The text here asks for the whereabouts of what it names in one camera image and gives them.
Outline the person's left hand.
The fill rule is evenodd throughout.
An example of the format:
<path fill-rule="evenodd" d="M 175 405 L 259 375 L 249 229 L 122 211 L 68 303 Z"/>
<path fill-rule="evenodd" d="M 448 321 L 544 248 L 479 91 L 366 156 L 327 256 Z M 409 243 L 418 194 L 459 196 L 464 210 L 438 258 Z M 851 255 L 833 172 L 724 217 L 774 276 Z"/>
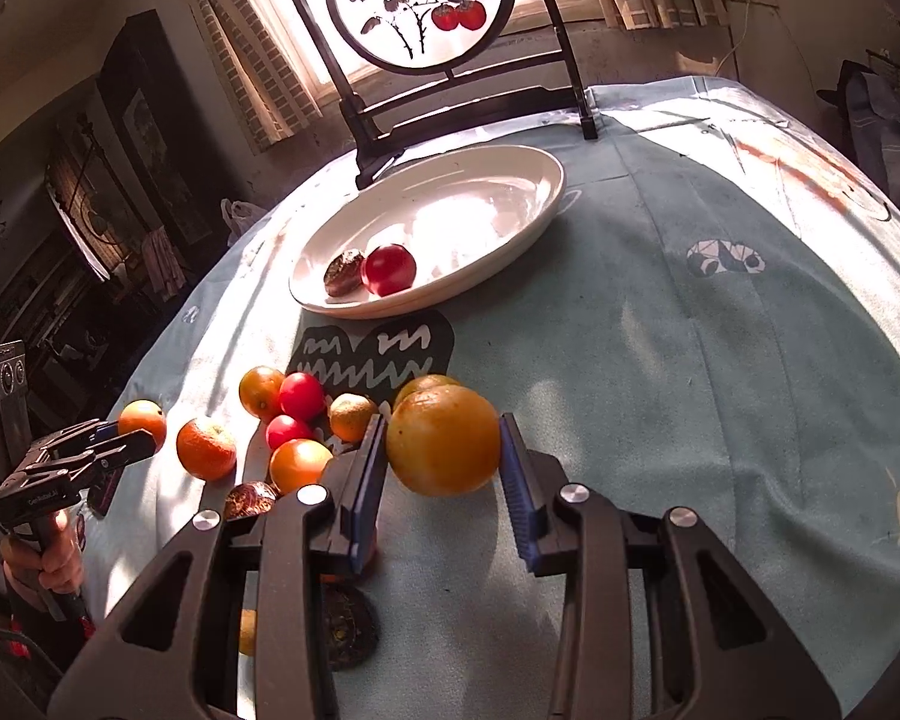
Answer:
<path fill-rule="evenodd" d="M 9 535 L 1 541 L 1 557 L 4 577 L 20 596 L 35 596 L 35 587 L 53 593 L 76 593 L 84 580 L 76 532 L 66 511 L 53 515 L 50 544 L 40 553 L 16 535 Z"/>

